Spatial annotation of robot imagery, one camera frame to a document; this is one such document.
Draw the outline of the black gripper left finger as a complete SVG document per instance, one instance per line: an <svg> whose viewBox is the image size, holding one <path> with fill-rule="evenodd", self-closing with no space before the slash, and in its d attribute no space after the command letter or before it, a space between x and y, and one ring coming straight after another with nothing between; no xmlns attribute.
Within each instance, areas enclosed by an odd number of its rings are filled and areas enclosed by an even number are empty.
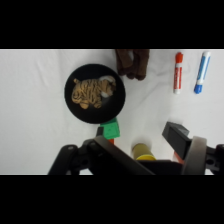
<svg viewBox="0 0 224 224"><path fill-rule="evenodd" d="M93 175L153 175L153 172L127 156L103 136L85 140L80 147L63 146L48 174L79 175L88 169Z"/></svg>

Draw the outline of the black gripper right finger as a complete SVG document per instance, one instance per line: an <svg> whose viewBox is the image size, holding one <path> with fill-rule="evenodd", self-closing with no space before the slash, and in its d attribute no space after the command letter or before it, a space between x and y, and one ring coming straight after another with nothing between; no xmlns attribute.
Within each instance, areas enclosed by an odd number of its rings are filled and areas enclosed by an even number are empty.
<svg viewBox="0 0 224 224"><path fill-rule="evenodd" d="M205 138L194 136L182 168L182 175L204 175L206 169L214 175L224 175L224 144L211 148Z"/></svg>

